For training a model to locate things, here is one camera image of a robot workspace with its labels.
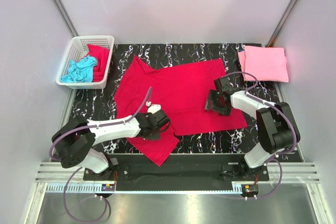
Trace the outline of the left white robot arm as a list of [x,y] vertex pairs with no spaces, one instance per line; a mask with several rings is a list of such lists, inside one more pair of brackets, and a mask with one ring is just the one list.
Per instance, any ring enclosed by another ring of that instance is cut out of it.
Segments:
[[53,135],[51,149],[56,151],[55,160],[62,168],[81,166],[107,180],[113,175],[113,167],[118,162],[94,150],[93,146],[118,138],[139,137],[145,141],[157,141],[160,133],[169,126],[170,119],[156,105],[146,113],[109,121],[92,121],[77,116]]

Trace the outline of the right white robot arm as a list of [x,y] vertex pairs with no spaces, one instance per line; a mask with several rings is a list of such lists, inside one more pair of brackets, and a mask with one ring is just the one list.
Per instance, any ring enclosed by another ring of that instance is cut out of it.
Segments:
[[205,110],[229,116],[238,109],[256,119],[258,143],[233,166],[232,177],[250,180],[272,158],[292,152],[300,141],[300,133],[290,105],[273,103],[250,94],[247,90],[232,87],[227,77],[214,80]]

